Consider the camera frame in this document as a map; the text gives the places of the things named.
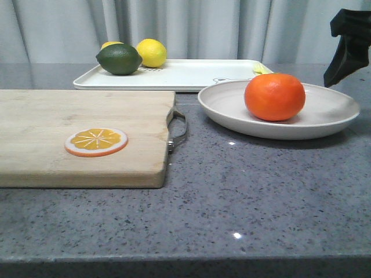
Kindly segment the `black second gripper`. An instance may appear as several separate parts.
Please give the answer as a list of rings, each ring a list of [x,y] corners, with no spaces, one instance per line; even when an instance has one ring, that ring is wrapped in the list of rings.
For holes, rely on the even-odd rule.
[[[341,9],[330,22],[332,37],[342,35],[323,75],[325,87],[369,65],[370,11]]]

